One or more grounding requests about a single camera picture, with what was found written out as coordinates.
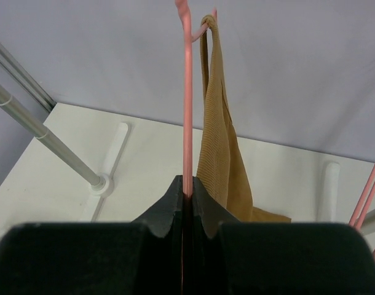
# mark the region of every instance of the pink plastic hook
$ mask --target pink plastic hook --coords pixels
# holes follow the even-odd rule
[[[369,208],[369,206],[372,202],[372,199],[374,197],[375,182],[373,184],[371,192],[368,195],[369,189],[371,188],[371,185],[372,185],[372,182],[373,182],[374,178],[375,178],[375,164],[373,165],[372,172],[371,172],[371,174],[370,174],[370,176],[369,176],[369,178],[368,178],[368,180],[365,184],[365,187],[362,191],[362,194],[361,194],[360,198],[358,199],[357,205],[354,209],[353,215],[352,215],[352,217],[349,221],[349,225],[354,226],[357,229],[361,228],[361,225],[362,225],[362,223],[365,219],[365,215],[368,212],[368,208]]]
[[[188,6],[188,0],[175,0],[178,15],[180,16],[185,49],[185,77],[184,77],[184,99],[183,99],[183,193],[186,197],[192,195],[193,190],[193,62],[192,62],[192,43],[196,41],[208,29],[206,24],[192,36],[192,18]],[[216,9],[212,14],[217,17]]]

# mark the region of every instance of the white surface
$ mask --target white surface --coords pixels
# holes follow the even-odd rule
[[[375,160],[375,0],[190,0],[218,8],[240,136]],[[57,101],[182,122],[173,0],[0,0],[0,41]],[[199,44],[194,124],[202,126]]]
[[[131,131],[115,170],[114,192],[105,199],[98,221],[131,221],[165,193],[182,172],[182,127],[65,104],[57,104],[45,122],[96,173],[119,122]],[[193,130],[193,171],[201,136]],[[349,221],[373,166],[243,138],[239,145],[255,205],[294,222],[316,220],[320,178],[328,162],[341,166],[336,220]],[[87,196],[86,181],[32,140],[0,187],[0,229],[26,221],[77,221]],[[375,234],[368,241],[375,246]]]
[[[39,120],[47,117],[40,107],[8,73],[0,67],[0,84]],[[0,184],[29,144],[32,136],[0,108]]]

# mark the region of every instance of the drying rack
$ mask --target drying rack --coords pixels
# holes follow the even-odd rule
[[[191,33],[191,15],[186,0],[176,0],[178,14],[182,21],[185,48],[185,83],[184,83],[184,127],[183,127],[183,192],[186,198],[192,194],[192,43],[206,30],[203,25],[196,33]],[[212,15],[217,17],[216,9]],[[52,131],[33,117],[9,92],[0,86],[0,107],[19,124],[30,131],[34,137],[52,151],[59,159],[70,166],[87,182],[87,198],[80,221],[95,221],[102,204],[114,190],[113,176],[119,163],[122,151],[129,136],[129,125],[126,122],[114,122],[111,142],[106,148],[101,168],[95,173],[62,140]],[[336,214],[336,200],[338,197],[338,178],[340,165],[336,162],[329,163],[325,168],[322,185],[322,195],[318,208],[317,221],[334,221]],[[363,234],[375,232],[375,209],[368,212],[375,194],[375,164],[368,178],[363,193],[357,203],[356,209],[349,224],[356,227]]]

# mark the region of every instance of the beige fabric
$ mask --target beige fabric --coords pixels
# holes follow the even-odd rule
[[[241,221],[290,222],[285,216],[253,208],[249,180],[227,103],[218,27],[211,15],[203,18],[204,23],[211,29],[213,48],[208,72],[205,33],[200,38],[204,128],[197,177],[208,193]]]

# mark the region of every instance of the white wall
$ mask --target white wall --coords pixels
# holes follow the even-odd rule
[[[28,93],[1,67],[0,84],[28,108],[33,115],[44,121],[47,117],[46,111],[32,100]],[[32,136],[29,132],[0,108],[0,184],[10,172],[31,139]]]
[[[190,0],[218,8],[241,136],[375,160],[375,0]],[[0,0],[0,41],[58,101],[180,124],[174,0]],[[202,126],[194,44],[194,125]]]

